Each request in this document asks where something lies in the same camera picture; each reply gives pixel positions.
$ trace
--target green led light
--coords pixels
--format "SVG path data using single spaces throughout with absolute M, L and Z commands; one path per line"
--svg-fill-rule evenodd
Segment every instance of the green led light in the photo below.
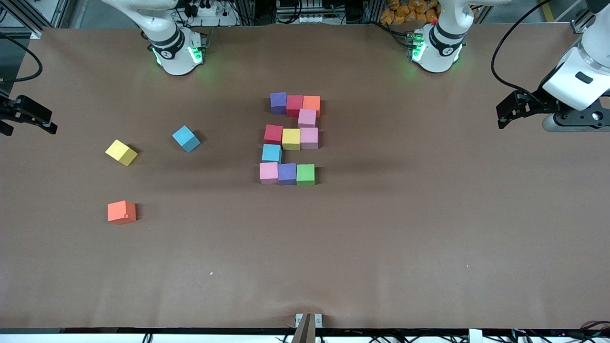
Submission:
M 193 49 L 189 46 L 188 52 L 191 54 L 191 57 L 193 58 L 193 62 L 195 64 L 199 64 L 203 61 L 203 59 L 201 58 L 201 51 L 199 51 L 198 48 Z
M 419 61 L 422 59 L 424 50 L 426 49 L 426 42 L 422 42 L 417 48 L 413 50 L 413 60 Z
M 463 47 L 463 46 L 464 46 L 463 44 L 460 44 L 460 45 L 459 45 L 459 47 L 457 48 L 457 51 L 456 51 L 456 57 L 453 59 L 453 61 L 454 61 L 454 62 L 458 60 L 458 58 L 459 58 L 459 52 L 460 52 L 460 51 L 462 51 L 462 47 Z
M 159 60 L 159 55 L 157 55 L 157 51 L 155 51 L 154 49 L 152 50 L 152 52 L 154 53 L 154 57 L 157 59 L 157 64 L 161 65 L 161 61 Z

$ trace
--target blue cube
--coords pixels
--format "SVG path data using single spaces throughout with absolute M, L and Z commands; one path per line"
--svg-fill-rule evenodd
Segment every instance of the blue cube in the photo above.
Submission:
M 263 162 L 282 163 L 282 146 L 280 144 L 263 144 Z
M 188 153 L 190 153 L 193 149 L 195 149 L 201 142 L 195 137 L 195 134 L 189 130 L 186 125 L 181 127 L 180 130 L 174 132 L 173 135 L 176 142 L 180 144 L 183 149 L 185 149 Z
M 288 97 L 286 92 L 271 93 L 271 113 L 286 114 Z
M 278 165 L 278 183 L 282 186 L 296 184 L 296 163 Z

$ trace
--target yellow cube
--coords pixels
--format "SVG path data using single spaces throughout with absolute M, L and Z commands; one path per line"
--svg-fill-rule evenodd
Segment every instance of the yellow cube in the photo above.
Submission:
M 282 130 L 282 147 L 284 150 L 301 149 L 301 130 L 284 129 Z
M 131 161 L 138 156 L 138 153 L 129 148 L 127 145 L 121 143 L 119 140 L 115 140 L 110 148 L 106 150 L 106 153 L 125 166 L 128 166 Z

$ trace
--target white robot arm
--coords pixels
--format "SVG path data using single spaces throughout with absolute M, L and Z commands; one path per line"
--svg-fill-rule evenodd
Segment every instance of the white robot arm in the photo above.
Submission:
M 178 0 L 102 0 L 133 20 L 152 44 L 157 63 L 172 75 L 184 75 L 203 63 L 205 38 L 176 25 L 168 10 Z
M 498 127 L 534 114 L 550 114 L 542 126 L 549 132 L 610 131 L 610 0 L 586 0 L 595 22 L 561 57 L 535 92 L 512 92 L 497 107 Z
M 442 73 L 458 60 L 462 41 L 475 20 L 470 5 L 502 5 L 511 0 L 439 0 L 441 13 L 436 24 L 415 30 L 418 47 L 409 51 L 413 62 L 427 71 Z

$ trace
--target cube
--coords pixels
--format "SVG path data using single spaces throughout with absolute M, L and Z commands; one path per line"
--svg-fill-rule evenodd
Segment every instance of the cube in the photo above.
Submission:
M 303 96 L 303 108 L 308 110 L 315 110 L 316 117 L 320 118 L 320 97 L 314 95 Z
M 280 125 L 267 124 L 267 126 L 265 127 L 265 143 L 281 144 L 283 129 L 284 128 Z
M 284 150 L 300 150 L 301 130 L 284 129 L 282 131 L 282 147 L 284 148 Z
M 126 200 L 108 204 L 108 222 L 123 225 L 136 220 L 134 204 Z
M 277 184 L 278 183 L 278 163 L 263 162 L 259 164 L 260 183 L 262 184 Z
M 173 135 L 176 142 L 180 144 L 180 146 L 186 150 L 186 152 L 190 153 L 195 149 L 201 142 L 195 137 L 195 134 L 189 130 L 186 125 L 181 127 L 178 131 L 174 132 Z
M 301 109 L 299 111 L 299 128 L 314 128 L 315 127 L 315 110 Z
M 296 166 L 296 185 L 314 186 L 315 185 L 315 165 L 299 164 Z
M 106 154 L 121 162 L 125 166 L 128 166 L 135 159 L 135 157 L 138 156 L 138 153 L 129 148 L 127 145 L 121 143 L 119 140 L 115 140 L 110 147 L 106 149 Z
M 278 183 L 281 186 L 296 184 L 296 163 L 278 165 Z
M 286 116 L 297 118 L 303 108 L 303 95 L 289 95 L 286 99 Z
M 282 147 L 279 144 L 263 144 L 263 162 L 282 163 Z
M 301 129 L 301 149 L 315 150 L 318 148 L 318 128 Z
M 271 113 L 286 114 L 287 96 L 286 92 L 271 93 Z

